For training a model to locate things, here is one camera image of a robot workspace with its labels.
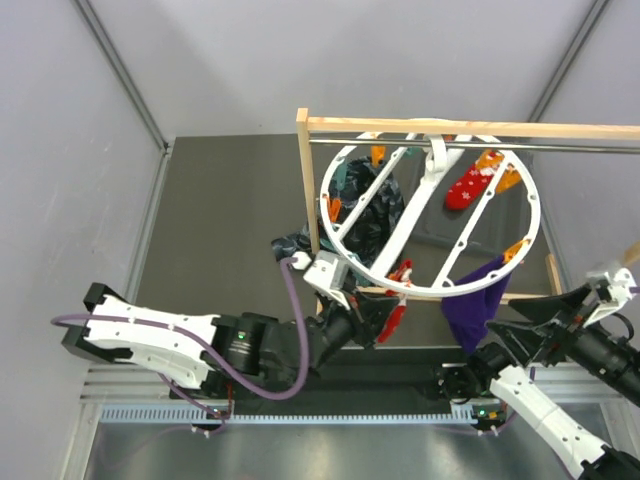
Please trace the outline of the purple sock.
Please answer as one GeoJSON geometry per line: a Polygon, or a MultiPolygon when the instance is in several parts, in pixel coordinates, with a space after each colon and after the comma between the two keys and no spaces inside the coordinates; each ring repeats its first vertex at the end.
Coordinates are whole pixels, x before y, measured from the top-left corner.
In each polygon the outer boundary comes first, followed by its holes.
{"type": "Polygon", "coordinates": [[[441,301],[442,314],[466,354],[472,354],[488,334],[487,322],[495,317],[510,278],[507,274],[485,289],[441,301]]]}

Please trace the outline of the red santa sock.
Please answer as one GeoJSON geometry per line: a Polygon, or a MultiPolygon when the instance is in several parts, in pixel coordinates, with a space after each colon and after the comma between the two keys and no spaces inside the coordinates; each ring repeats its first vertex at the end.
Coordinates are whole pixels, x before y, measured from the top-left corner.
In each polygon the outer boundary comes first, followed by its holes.
{"type": "MultiPolygon", "coordinates": [[[[387,278],[389,280],[402,283],[404,285],[411,284],[411,273],[413,271],[413,262],[410,259],[405,260],[395,271],[390,273],[387,278]]],[[[398,299],[397,305],[392,310],[388,319],[385,322],[383,329],[377,337],[377,343],[383,344],[387,342],[391,336],[395,333],[396,329],[400,325],[402,318],[406,312],[407,298],[408,296],[403,293],[398,293],[393,290],[387,290],[385,295],[388,297],[396,296],[398,299]]]]}

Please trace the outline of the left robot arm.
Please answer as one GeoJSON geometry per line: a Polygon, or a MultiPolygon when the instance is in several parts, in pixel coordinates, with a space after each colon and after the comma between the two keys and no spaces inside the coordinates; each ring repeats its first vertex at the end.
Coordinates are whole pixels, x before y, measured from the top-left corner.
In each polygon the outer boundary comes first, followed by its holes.
{"type": "Polygon", "coordinates": [[[254,312],[187,315],[139,307],[105,284],[94,283],[84,314],[54,319],[72,355],[102,364],[132,364],[177,387],[215,398],[227,380],[271,400],[295,396],[311,375],[347,343],[365,349],[386,341],[402,317],[390,294],[351,291],[340,301],[322,299],[317,317],[303,314],[295,287],[288,288],[293,320],[254,312]]]}

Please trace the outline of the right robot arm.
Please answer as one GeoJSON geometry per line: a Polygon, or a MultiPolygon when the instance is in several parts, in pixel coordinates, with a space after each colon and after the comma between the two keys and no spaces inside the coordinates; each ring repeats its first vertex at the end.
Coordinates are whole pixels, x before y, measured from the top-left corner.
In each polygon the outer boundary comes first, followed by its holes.
{"type": "Polygon", "coordinates": [[[500,338],[469,357],[473,396],[504,401],[552,450],[573,479],[636,479],[639,452],[607,442],[564,408],[564,403],[639,403],[639,351],[627,336],[602,326],[628,323],[622,307],[637,297],[634,282],[585,284],[569,293],[514,299],[520,321],[495,321],[500,338]]]}

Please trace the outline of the white round clip hanger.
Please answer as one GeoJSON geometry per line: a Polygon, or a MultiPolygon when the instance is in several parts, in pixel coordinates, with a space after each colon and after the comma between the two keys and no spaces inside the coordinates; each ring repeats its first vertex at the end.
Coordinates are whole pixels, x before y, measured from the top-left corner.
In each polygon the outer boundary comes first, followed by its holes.
{"type": "MultiPolygon", "coordinates": [[[[472,135],[458,135],[451,141],[472,141],[474,138],[478,141],[502,142],[494,136],[482,134],[475,137],[472,135]]],[[[364,132],[355,139],[383,140],[378,138],[375,132],[364,132]]],[[[412,282],[410,285],[404,285],[387,278],[394,262],[398,260],[402,250],[410,240],[414,229],[420,221],[423,220],[424,214],[435,210],[434,199],[437,197],[438,189],[443,185],[443,180],[463,156],[464,152],[469,150],[446,148],[442,143],[442,141],[445,140],[442,135],[427,135],[425,140],[435,141],[436,145],[432,147],[422,147],[426,150],[423,175],[420,177],[418,186],[408,201],[404,213],[401,215],[389,240],[370,267],[363,265],[356,259],[355,254],[349,251],[343,244],[343,238],[379,190],[383,181],[393,172],[397,163],[407,154],[411,147],[394,146],[396,150],[391,154],[390,160],[373,181],[372,186],[360,197],[358,203],[347,216],[346,220],[341,223],[335,223],[330,220],[329,210],[325,200],[328,197],[330,180],[338,167],[344,163],[348,155],[358,147],[340,145],[342,149],[335,155],[329,165],[320,187],[320,194],[323,199],[319,201],[319,208],[327,237],[337,253],[349,263],[353,270],[359,272],[373,284],[386,290],[393,290],[421,298],[446,298],[466,295],[485,289],[504,278],[507,274],[512,273],[525,259],[532,248],[541,225],[542,208],[538,189],[531,173],[515,154],[515,151],[497,150],[504,155],[504,160],[498,167],[494,178],[480,195],[480,199],[472,212],[463,217],[464,221],[460,224],[459,235],[455,240],[450,242],[449,254],[431,286],[424,287],[412,282]],[[512,169],[512,171],[518,172],[521,175],[524,189],[526,190],[526,196],[523,200],[529,205],[529,226],[523,232],[523,236],[519,241],[520,248],[503,266],[490,271],[478,280],[456,285],[449,278],[449,274],[460,255],[469,246],[470,236],[485,210],[490,203],[498,197],[497,185],[508,169],[512,169]]]]}

